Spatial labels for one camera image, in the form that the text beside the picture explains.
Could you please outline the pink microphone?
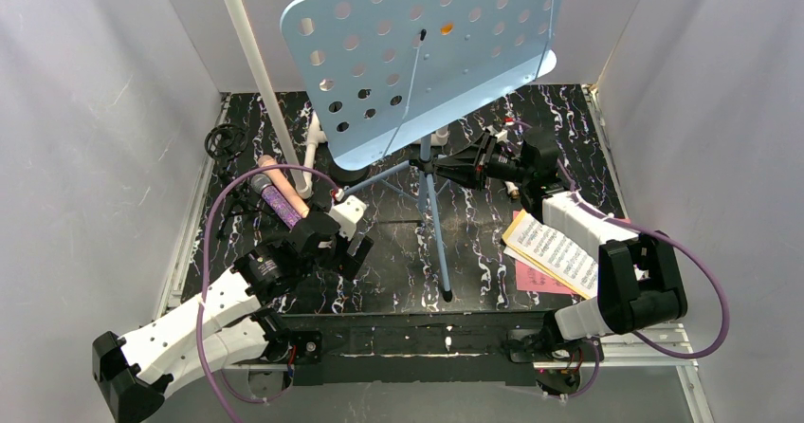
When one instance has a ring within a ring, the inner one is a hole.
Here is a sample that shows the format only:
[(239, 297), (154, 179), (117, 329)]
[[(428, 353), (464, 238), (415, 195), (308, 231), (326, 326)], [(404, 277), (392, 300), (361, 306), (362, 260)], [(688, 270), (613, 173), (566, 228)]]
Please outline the pink microphone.
[(309, 207), (281, 170), (263, 170), (263, 174), (269, 178), (279, 193), (300, 217), (304, 218), (307, 216)]

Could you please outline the blue music stand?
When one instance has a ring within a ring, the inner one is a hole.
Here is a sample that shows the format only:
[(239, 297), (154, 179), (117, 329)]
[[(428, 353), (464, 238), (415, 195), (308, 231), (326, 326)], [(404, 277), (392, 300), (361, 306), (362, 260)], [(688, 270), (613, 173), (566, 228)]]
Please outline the blue music stand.
[(560, 3), (294, 0), (280, 27), (332, 159), (357, 170), (414, 142), (431, 160), (431, 133), (550, 72)]

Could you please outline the black round-base microphone stand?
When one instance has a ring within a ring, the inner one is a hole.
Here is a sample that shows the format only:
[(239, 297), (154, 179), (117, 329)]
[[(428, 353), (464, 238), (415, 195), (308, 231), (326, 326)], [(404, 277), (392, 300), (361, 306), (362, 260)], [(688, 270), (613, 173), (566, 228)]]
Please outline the black round-base microphone stand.
[(340, 187), (352, 187), (369, 177), (370, 168), (363, 167), (357, 170), (346, 170), (339, 167), (335, 162), (331, 162), (328, 166), (328, 172)]

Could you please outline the purple glitter microphone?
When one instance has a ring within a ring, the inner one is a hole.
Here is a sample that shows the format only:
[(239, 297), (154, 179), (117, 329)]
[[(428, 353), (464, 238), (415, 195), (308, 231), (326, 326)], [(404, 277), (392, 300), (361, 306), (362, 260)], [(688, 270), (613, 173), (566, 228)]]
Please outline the purple glitter microphone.
[(300, 214), (292, 207), (267, 175), (254, 175), (250, 179), (249, 185), (289, 229), (293, 229), (302, 219)]

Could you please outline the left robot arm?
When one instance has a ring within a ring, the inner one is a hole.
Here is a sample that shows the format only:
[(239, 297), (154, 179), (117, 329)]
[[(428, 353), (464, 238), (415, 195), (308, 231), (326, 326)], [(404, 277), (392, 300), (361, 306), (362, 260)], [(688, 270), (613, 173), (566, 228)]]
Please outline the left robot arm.
[(373, 246), (349, 251), (366, 206), (350, 196), (267, 238), (162, 317), (92, 343), (92, 374), (117, 422), (142, 422), (187, 384), (233, 363), (286, 349), (290, 331), (269, 308), (319, 269), (353, 280)]

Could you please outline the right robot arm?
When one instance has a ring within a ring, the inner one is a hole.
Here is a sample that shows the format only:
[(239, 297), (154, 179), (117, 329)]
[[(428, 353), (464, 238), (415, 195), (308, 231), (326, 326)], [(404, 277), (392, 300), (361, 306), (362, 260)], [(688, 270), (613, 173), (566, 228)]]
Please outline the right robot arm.
[(616, 225), (587, 205), (562, 181), (556, 141), (537, 130), (523, 137), (518, 156), (508, 156), (485, 133), (464, 150), (438, 157), (440, 176), (480, 190), (489, 178), (520, 187), (521, 211), (503, 243), (531, 267), (582, 297), (546, 318), (537, 342), (628, 334), (682, 318), (687, 300), (673, 247)]

